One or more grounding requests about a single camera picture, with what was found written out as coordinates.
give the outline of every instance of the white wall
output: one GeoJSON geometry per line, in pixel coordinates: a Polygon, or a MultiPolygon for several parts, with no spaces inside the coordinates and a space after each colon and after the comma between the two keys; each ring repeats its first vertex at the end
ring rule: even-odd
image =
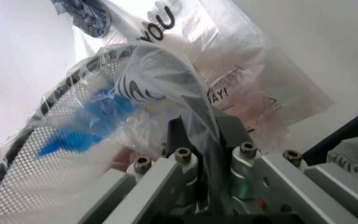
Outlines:
{"type": "Polygon", "coordinates": [[[234,0],[334,105],[290,127],[301,152],[358,115],[358,0],[234,0]]]}
{"type": "Polygon", "coordinates": [[[49,0],[0,0],[0,145],[73,65],[71,24],[49,0]]]}

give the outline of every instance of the clear plastic bag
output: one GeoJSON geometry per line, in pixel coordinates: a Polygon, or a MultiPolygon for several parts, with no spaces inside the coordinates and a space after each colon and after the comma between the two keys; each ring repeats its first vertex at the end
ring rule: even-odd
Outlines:
{"type": "MultiPolygon", "coordinates": [[[[268,100],[275,112],[259,106],[265,110],[255,110],[260,112],[258,125],[255,119],[244,117],[242,121],[256,130],[251,135],[263,152],[279,149],[280,143],[286,140],[287,125],[322,112],[332,104],[285,55],[277,49],[269,50],[264,33],[232,1],[102,2],[112,18],[110,29],[105,36],[92,38],[74,27],[77,60],[92,55],[106,44],[142,39],[185,54],[208,87],[237,68],[252,71],[257,68],[258,71],[253,71],[256,81],[251,83],[267,97],[254,98],[251,102],[264,105],[268,100]],[[267,114],[272,118],[265,119],[267,114]]],[[[241,99],[232,98],[232,102],[241,109],[241,99]]],[[[236,111],[232,115],[241,113],[247,111],[236,111]]]]}
{"type": "Polygon", "coordinates": [[[202,153],[209,208],[224,188],[219,130],[191,63],[146,42],[111,45],[78,63],[2,151],[0,221],[50,221],[132,152],[159,157],[168,122],[182,116],[202,153]]]}

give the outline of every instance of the hex socket bolt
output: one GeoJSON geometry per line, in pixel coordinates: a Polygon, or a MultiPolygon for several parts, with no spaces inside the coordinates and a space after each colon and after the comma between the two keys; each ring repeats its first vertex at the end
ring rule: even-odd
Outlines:
{"type": "Polygon", "coordinates": [[[299,167],[302,162],[302,155],[295,150],[285,150],[282,153],[283,157],[286,158],[292,165],[299,167]]]}
{"type": "Polygon", "coordinates": [[[255,158],[258,149],[252,142],[245,141],[240,144],[240,151],[247,158],[255,158]]]}
{"type": "Polygon", "coordinates": [[[138,156],[133,163],[133,167],[136,173],[145,174],[151,167],[150,157],[144,155],[138,156]]]}
{"type": "Polygon", "coordinates": [[[175,160],[180,164],[187,164],[192,159],[192,152],[190,149],[180,147],[175,150],[175,160]]]}

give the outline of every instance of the metal frame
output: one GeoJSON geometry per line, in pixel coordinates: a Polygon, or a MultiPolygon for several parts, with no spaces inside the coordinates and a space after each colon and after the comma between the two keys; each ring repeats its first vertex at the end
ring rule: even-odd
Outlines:
{"type": "Polygon", "coordinates": [[[157,214],[168,215],[185,184],[182,167],[160,158],[103,223],[151,223],[157,214]]]}
{"type": "Polygon", "coordinates": [[[243,176],[245,187],[251,189],[247,197],[263,200],[266,211],[291,209],[311,224],[358,223],[356,217],[280,154],[263,155],[249,162],[237,147],[233,160],[232,170],[243,176]]]}
{"type": "Polygon", "coordinates": [[[335,163],[309,167],[305,175],[358,218],[358,179],[335,163]]]}

